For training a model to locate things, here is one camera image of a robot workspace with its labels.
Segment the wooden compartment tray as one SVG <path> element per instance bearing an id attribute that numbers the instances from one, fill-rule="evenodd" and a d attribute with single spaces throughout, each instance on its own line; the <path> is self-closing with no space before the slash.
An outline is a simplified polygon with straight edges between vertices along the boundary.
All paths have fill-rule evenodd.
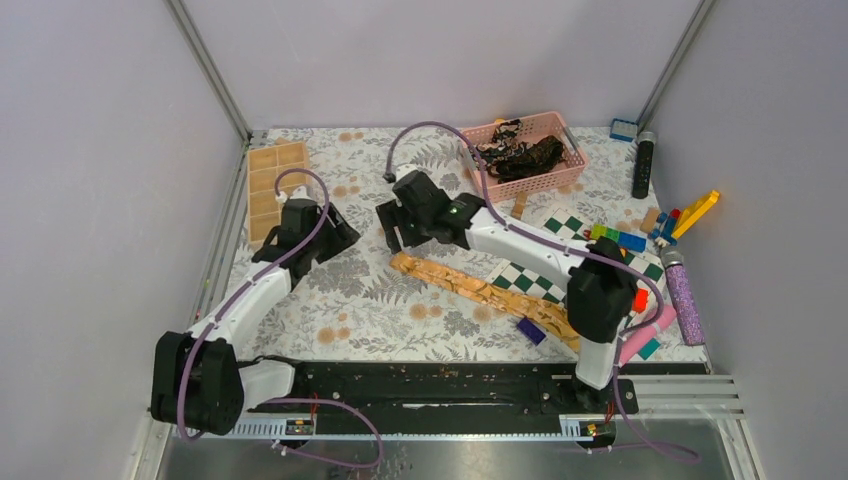
<path id="1" fill-rule="evenodd" d="M 247 153 L 247 242 L 258 250 L 271 228 L 280 224 L 281 206 L 276 201 L 275 181 L 292 168 L 310 167 L 305 143 L 283 140 Z"/>

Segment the yellow patterned tie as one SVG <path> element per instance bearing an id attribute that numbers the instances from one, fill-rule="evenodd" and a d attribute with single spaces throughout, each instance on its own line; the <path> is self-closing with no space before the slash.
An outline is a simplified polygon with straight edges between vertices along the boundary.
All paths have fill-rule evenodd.
<path id="1" fill-rule="evenodd" d="M 575 353 L 580 352 L 579 335 L 570 325 L 567 310 L 558 303 L 516 293 L 446 265 L 403 252 L 395 254 L 389 265 L 402 274 L 441 287 L 478 304 L 516 317 L 526 317 L 561 340 Z"/>

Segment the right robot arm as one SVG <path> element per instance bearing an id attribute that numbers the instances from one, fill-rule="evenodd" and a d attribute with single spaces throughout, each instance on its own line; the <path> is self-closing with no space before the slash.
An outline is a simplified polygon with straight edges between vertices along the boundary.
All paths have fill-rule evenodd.
<path id="1" fill-rule="evenodd" d="M 575 402 L 597 412 L 612 400 L 616 344 L 637 293 L 636 273 L 614 242 L 569 240 L 508 219 L 486 198 L 450 197 L 415 167 L 384 178 L 394 197 L 376 212 L 392 253 L 437 241 L 495 255 L 554 283 L 578 336 Z"/>

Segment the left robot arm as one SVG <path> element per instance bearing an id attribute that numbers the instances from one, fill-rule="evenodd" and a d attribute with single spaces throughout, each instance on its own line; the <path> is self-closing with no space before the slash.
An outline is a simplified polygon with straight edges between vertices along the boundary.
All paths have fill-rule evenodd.
<path id="1" fill-rule="evenodd" d="M 240 349 L 262 319 L 312 270 L 360 238 L 333 203 L 290 198 L 281 222 L 253 254 L 241 285 L 188 331 L 168 331 L 155 348 L 150 413 L 153 419 L 199 433 L 225 435 L 242 412 L 273 398 L 296 411 L 310 385 L 283 360 L 241 360 Z"/>

